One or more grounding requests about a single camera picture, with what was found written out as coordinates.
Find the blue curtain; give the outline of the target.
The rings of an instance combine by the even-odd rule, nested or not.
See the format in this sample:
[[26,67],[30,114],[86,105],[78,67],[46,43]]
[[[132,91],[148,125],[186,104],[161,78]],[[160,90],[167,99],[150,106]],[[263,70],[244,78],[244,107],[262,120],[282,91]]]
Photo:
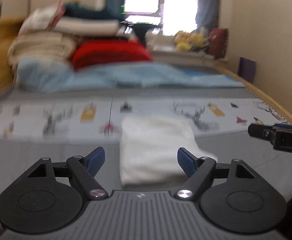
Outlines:
[[198,0],[196,24],[212,31],[218,27],[220,0]]

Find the window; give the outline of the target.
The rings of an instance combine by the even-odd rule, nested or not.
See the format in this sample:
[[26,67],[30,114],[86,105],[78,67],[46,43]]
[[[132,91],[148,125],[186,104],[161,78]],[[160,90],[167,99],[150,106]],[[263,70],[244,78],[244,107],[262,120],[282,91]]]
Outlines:
[[131,23],[162,27],[166,36],[197,28],[198,0],[125,0],[124,13]]

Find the beige folded quilt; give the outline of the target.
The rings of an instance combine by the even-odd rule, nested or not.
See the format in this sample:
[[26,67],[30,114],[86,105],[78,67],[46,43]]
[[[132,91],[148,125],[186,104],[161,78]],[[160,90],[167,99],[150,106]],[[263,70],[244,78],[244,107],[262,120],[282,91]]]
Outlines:
[[19,35],[8,49],[7,61],[11,66],[16,66],[23,57],[66,62],[76,48],[76,41],[61,33],[37,32]]

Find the purple box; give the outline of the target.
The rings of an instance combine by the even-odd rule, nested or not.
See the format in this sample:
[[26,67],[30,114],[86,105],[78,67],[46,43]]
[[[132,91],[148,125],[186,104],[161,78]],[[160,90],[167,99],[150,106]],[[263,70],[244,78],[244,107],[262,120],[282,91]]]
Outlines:
[[256,68],[256,61],[240,57],[237,75],[247,82],[253,83],[256,75]]

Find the red pillow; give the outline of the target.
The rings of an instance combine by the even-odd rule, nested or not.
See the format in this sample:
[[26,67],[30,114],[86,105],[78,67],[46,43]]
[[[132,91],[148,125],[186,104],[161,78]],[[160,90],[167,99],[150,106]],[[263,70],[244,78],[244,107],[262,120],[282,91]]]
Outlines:
[[74,71],[108,63],[152,61],[145,46],[135,40],[96,40],[83,43],[74,53]]

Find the white folded clothes stack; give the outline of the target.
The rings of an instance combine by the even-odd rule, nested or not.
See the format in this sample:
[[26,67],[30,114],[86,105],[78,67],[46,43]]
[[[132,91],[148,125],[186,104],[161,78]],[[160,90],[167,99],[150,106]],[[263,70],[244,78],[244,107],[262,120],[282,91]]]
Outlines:
[[75,36],[114,36],[121,28],[121,20],[86,20],[64,17],[62,1],[38,8],[23,22],[19,35],[36,31],[54,31]]

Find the white small garment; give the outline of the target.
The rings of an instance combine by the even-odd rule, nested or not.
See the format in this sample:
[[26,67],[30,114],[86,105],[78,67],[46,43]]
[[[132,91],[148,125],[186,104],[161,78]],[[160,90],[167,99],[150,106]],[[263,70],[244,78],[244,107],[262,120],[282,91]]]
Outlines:
[[123,187],[169,183],[184,175],[177,151],[185,148],[196,157],[217,156],[200,149],[186,118],[162,115],[125,117],[119,143]]

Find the dark red cushion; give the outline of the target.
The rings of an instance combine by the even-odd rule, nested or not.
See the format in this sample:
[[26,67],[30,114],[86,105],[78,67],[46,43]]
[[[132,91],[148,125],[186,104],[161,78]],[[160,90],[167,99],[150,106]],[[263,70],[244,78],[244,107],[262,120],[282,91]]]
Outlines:
[[214,28],[208,37],[208,53],[216,59],[226,56],[228,44],[228,29]]

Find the printed grey bed sheet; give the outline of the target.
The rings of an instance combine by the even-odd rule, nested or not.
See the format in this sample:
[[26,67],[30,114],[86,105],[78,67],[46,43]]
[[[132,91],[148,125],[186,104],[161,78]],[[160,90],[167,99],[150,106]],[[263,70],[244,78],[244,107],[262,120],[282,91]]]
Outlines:
[[243,159],[285,199],[292,154],[251,138],[252,123],[282,123],[243,88],[12,92],[0,102],[0,194],[41,157],[65,161],[101,146],[98,181],[108,190],[175,189],[184,179],[177,150],[226,163]]

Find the teal folded garment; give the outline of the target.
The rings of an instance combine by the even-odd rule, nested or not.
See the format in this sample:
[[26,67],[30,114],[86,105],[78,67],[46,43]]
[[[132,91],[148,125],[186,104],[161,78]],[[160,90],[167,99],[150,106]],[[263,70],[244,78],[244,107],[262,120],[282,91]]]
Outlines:
[[64,17],[81,18],[86,20],[119,20],[118,16],[111,14],[108,10],[94,10],[84,7],[79,3],[66,3],[64,5]]

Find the wooden bed frame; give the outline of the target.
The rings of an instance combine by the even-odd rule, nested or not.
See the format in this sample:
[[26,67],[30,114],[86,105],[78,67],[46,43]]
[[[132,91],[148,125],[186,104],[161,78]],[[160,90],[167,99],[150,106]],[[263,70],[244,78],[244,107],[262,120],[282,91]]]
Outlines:
[[258,97],[259,99],[263,100],[267,105],[272,107],[278,114],[280,114],[289,124],[292,125],[292,114],[286,110],[281,104],[279,104],[276,100],[272,97],[268,96],[262,90],[251,84],[250,82],[244,80],[243,78],[239,77],[237,74],[231,72],[230,70],[222,67],[222,66],[215,66],[214,69],[222,74],[225,74],[237,81],[240,81],[244,84],[247,91],[252,93],[254,96]]

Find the yellow plush toys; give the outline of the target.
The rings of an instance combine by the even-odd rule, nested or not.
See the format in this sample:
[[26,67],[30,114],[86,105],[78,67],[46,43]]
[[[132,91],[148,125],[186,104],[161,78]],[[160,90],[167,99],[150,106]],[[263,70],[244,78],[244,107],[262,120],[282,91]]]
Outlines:
[[208,46],[208,38],[205,38],[202,33],[179,31],[174,36],[174,42],[177,51],[199,51]]

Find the light blue blanket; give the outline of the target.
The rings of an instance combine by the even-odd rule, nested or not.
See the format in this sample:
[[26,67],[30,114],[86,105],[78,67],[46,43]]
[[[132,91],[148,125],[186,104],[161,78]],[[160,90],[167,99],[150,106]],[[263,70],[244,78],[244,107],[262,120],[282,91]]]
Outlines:
[[208,74],[163,63],[129,62],[89,66],[75,72],[69,65],[23,57],[17,82],[38,93],[110,88],[243,88],[244,84],[222,74]]

